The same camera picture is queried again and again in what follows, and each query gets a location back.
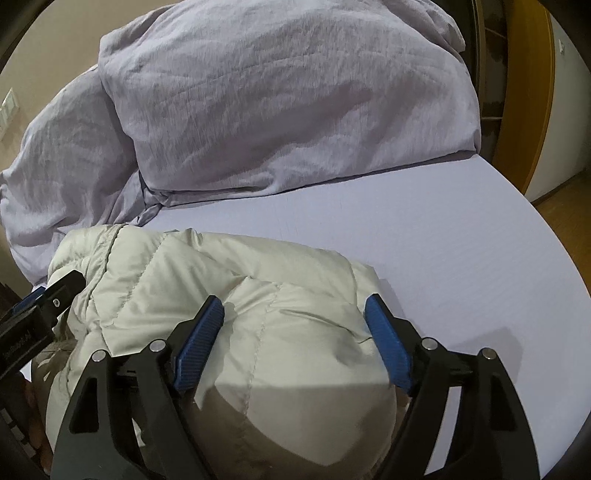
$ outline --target beige wall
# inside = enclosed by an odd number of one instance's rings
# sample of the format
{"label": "beige wall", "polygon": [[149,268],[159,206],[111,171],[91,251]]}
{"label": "beige wall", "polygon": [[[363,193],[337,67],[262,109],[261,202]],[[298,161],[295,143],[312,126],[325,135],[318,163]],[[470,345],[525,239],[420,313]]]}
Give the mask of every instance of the beige wall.
{"label": "beige wall", "polygon": [[[0,73],[0,99],[11,87],[20,104],[0,141],[0,169],[20,150],[29,122],[69,81],[96,63],[100,38],[164,0],[55,0],[33,23]],[[30,285],[15,265],[0,232],[0,281],[23,295]]]}

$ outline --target wooden floor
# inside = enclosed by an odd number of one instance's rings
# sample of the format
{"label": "wooden floor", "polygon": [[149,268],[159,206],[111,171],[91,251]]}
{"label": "wooden floor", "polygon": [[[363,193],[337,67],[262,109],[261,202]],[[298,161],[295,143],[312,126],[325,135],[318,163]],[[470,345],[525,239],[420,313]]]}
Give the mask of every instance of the wooden floor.
{"label": "wooden floor", "polygon": [[591,173],[583,173],[536,209],[577,265],[591,291]]}

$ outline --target bed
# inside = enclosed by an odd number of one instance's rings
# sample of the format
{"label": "bed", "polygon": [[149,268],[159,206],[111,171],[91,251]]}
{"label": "bed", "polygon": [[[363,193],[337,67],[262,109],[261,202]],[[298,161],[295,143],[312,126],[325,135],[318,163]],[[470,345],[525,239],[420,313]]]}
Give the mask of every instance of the bed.
{"label": "bed", "polygon": [[[372,265],[393,313],[421,333],[457,351],[499,352],[528,415],[541,473],[575,478],[563,455],[591,410],[591,299],[550,228],[478,155],[272,196],[165,207],[144,228],[281,239]],[[443,463],[457,393],[430,469]]]}

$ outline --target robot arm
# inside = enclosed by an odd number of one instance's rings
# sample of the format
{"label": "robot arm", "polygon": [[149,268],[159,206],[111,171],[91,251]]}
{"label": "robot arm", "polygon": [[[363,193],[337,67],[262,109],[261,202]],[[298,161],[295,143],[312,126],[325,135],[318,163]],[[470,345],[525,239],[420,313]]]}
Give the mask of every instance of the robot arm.
{"label": "robot arm", "polygon": [[[81,274],[72,274],[79,276],[64,277],[34,299],[32,306],[1,324],[0,351],[12,352],[5,350],[8,343],[3,339],[27,338],[26,348],[23,343],[11,353],[13,360],[5,363],[2,379],[51,342],[49,326],[57,323],[57,315],[84,287]],[[166,340],[156,339],[139,353],[114,358],[96,351],[62,422],[52,480],[214,479],[188,433],[180,402],[199,382],[223,316],[220,300],[210,296],[196,317],[178,324]],[[450,352],[435,339],[421,338],[410,322],[394,317],[377,294],[368,299],[365,317],[390,382],[411,397],[376,480],[539,480],[527,418],[495,351]],[[29,338],[26,332],[35,335]],[[462,387],[462,396],[446,464],[425,475],[449,388],[457,386]],[[138,395],[144,408],[164,476],[149,470],[142,460],[132,425],[131,393]],[[47,480],[35,457],[26,454],[23,442],[0,419],[1,457],[20,474],[11,478]]]}

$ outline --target metal screw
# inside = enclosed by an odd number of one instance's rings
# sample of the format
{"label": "metal screw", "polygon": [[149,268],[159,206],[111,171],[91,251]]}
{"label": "metal screw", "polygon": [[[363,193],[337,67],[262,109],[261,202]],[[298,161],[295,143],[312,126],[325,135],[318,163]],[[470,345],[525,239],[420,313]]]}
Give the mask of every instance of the metal screw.
{"label": "metal screw", "polygon": [[154,353],[161,352],[164,348],[166,348],[166,342],[164,340],[154,340],[150,344],[150,350]]}
{"label": "metal screw", "polygon": [[437,340],[431,337],[424,338],[421,345],[425,350],[435,350],[439,346]]}
{"label": "metal screw", "polygon": [[107,352],[104,350],[97,350],[95,353],[92,354],[92,361],[93,362],[102,362],[105,357],[107,356]]}
{"label": "metal screw", "polygon": [[487,360],[494,360],[496,358],[496,352],[492,348],[483,348],[482,355]]}

